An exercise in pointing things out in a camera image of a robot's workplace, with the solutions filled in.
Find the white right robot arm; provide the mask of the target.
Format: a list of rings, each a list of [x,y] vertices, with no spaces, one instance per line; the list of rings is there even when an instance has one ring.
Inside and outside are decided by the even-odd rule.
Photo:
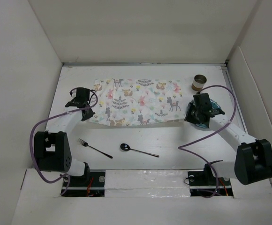
[[[222,178],[237,179],[243,185],[272,178],[272,146],[233,124],[221,108],[214,108],[207,93],[195,94],[188,105],[185,120],[202,124],[219,134],[236,152],[233,161],[220,161],[203,172],[204,182],[212,185]]]

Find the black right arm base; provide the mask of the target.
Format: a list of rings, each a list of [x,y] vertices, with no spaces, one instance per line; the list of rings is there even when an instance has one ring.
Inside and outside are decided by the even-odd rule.
[[[230,180],[224,180],[222,177],[216,179],[212,172],[207,164],[202,170],[188,171],[183,183],[189,187],[191,197],[210,198],[213,193],[214,196],[234,196]]]

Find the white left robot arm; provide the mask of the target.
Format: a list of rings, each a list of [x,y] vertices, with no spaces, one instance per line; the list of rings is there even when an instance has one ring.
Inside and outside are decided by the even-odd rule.
[[[30,150],[36,170],[60,172],[73,176],[75,182],[85,186],[90,182],[89,166],[72,157],[68,135],[80,121],[91,118],[92,108],[98,103],[95,90],[78,87],[70,91],[72,99],[65,104],[64,112],[47,120],[54,123],[46,131],[30,134]]]

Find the black slotted spoon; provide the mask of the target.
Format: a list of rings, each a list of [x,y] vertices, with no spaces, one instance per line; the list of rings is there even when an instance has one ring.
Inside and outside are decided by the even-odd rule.
[[[145,152],[145,151],[141,151],[141,150],[136,150],[136,149],[132,149],[128,144],[126,143],[122,143],[120,145],[120,149],[123,150],[123,151],[135,151],[135,152],[138,152],[138,153],[143,153],[143,154],[146,154],[146,155],[149,155],[149,156],[153,156],[153,157],[156,157],[156,158],[159,158],[160,156],[157,155],[157,154],[153,154],[153,153],[149,153],[149,152]]]

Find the teal scalloped plate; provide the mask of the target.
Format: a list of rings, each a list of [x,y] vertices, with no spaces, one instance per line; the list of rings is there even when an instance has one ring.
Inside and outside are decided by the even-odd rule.
[[[195,124],[200,128],[209,128],[210,118],[220,114],[225,115],[225,112],[212,99],[203,101],[202,104],[197,104],[195,100],[192,100],[188,104],[185,121]]]

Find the black fork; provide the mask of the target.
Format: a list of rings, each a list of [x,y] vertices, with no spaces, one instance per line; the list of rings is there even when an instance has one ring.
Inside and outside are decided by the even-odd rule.
[[[104,156],[106,156],[106,157],[108,157],[108,158],[110,158],[110,159],[113,159],[113,157],[112,157],[111,155],[109,155],[109,154],[107,154],[107,153],[104,153],[104,152],[102,152],[102,151],[100,151],[100,150],[98,150],[98,149],[96,149],[96,148],[90,146],[90,145],[89,145],[87,142],[85,142],[84,140],[78,138],[77,141],[78,141],[82,146],[84,146],[84,147],[89,147],[89,148],[91,148],[91,149],[93,149],[93,150],[99,152],[100,154],[103,154]]]

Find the animal print cloth placemat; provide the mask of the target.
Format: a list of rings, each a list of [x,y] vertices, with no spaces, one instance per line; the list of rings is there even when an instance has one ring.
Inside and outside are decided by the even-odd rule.
[[[89,122],[129,127],[181,120],[191,100],[184,80],[97,79]]]

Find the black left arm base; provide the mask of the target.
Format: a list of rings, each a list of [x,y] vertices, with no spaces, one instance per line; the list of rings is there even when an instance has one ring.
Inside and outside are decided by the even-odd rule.
[[[104,197],[105,196],[105,170],[90,170],[87,179],[71,177],[70,184],[63,197]]]

